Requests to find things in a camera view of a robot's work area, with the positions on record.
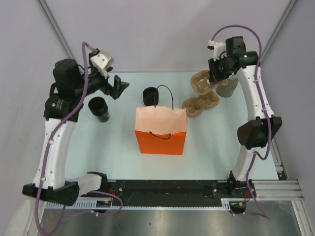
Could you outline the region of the brown pulp cup carrier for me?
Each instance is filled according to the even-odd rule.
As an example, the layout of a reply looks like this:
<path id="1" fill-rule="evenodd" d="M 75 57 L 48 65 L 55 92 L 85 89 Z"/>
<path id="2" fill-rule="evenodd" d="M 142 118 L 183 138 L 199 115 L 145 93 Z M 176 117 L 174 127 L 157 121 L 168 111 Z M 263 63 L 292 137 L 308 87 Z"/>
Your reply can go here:
<path id="1" fill-rule="evenodd" d="M 194 74 L 190 79 L 190 85 L 198 95 L 205 95 L 212 92 L 216 86 L 227 86 L 228 80 L 220 82 L 211 82 L 212 76 L 207 70 L 202 70 Z"/>

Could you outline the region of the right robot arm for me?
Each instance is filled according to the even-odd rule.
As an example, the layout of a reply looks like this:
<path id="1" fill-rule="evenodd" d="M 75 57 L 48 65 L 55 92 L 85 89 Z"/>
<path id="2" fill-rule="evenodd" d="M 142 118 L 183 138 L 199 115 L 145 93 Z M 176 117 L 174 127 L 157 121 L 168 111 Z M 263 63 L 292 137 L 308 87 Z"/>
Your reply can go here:
<path id="1" fill-rule="evenodd" d="M 271 140 L 281 127 L 282 118 L 275 116 L 269 106 L 257 52 L 244 49 L 214 51 L 208 63 L 211 82 L 221 82 L 235 76 L 244 94 L 248 121 L 237 130 L 241 148 L 226 185 L 230 196 L 244 197 L 255 192 L 251 181 L 255 158 L 265 160 L 268 157 Z M 267 150 L 261 156 L 258 152 L 263 148 Z"/>

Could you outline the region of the orange paper bag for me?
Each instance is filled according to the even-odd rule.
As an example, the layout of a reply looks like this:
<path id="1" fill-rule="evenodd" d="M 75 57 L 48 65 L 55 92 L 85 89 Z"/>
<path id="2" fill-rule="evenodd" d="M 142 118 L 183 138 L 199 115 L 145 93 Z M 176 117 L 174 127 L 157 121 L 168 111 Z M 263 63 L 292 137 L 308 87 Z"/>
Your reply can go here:
<path id="1" fill-rule="evenodd" d="M 134 131 L 141 153 L 182 155 L 187 129 L 186 109 L 156 102 L 136 108 Z"/>

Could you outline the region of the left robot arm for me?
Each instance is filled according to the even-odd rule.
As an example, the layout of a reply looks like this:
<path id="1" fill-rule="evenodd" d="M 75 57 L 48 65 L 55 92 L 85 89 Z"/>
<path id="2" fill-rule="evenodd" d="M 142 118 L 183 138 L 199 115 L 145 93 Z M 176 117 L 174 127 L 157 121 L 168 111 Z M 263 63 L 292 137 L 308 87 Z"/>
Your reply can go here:
<path id="1" fill-rule="evenodd" d="M 102 197 L 108 193 L 106 174 L 88 172 L 82 177 L 66 180 L 65 163 L 85 97 L 100 90 L 117 99 L 129 85 L 119 76 L 114 77 L 113 85 L 108 83 L 112 63 L 112 59 L 97 61 L 92 58 L 85 63 L 84 73 L 80 73 L 79 64 L 74 59 L 56 62 L 53 69 L 55 82 L 45 102 L 45 137 L 39 166 L 32 182 L 24 185 L 22 190 L 23 195 L 35 199 L 36 206 L 40 202 L 72 206 L 82 195 L 94 192 Z"/>

